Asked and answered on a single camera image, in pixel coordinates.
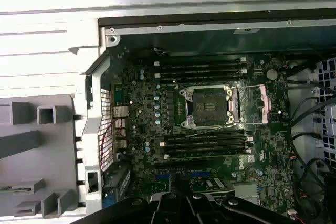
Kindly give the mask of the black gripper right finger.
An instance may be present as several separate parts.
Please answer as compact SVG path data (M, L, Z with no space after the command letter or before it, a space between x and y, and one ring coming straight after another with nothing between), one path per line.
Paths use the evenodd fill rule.
M193 192L191 182L180 178L180 223L298 223L246 200L230 197L221 205L207 194Z

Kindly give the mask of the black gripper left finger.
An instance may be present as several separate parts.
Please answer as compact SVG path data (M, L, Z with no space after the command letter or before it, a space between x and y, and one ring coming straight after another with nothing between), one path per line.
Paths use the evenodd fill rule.
M183 223L184 178L177 175L172 190L151 202L129 197L87 215L80 223Z

